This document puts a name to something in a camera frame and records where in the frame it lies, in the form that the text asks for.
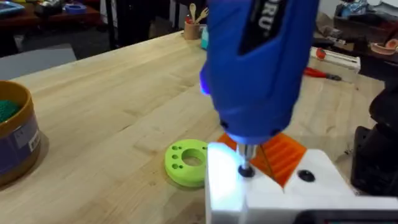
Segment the white orange left gripper left finger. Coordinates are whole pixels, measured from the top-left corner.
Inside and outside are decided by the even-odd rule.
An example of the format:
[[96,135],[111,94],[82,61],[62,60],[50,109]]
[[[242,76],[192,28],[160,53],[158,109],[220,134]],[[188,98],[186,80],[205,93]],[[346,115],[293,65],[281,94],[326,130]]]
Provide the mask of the white orange left gripper left finger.
[[283,223],[282,187],[268,168],[262,171],[249,164],[249,172],[241,172],[244,159],[236,150],[237,144],[226,134],[208,145],[206,222]]

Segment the white orange left gripper right finger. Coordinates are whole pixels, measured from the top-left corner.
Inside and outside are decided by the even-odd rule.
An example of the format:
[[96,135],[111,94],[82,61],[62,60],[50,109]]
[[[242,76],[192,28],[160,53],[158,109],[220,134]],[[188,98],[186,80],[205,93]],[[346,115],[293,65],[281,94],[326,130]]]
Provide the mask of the white orange left gripper right finger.
[[285,193],[355,196],[354,190],[322,150],[307,149],[285,134],[278,134],[264,143],[262,156],[270,176]]

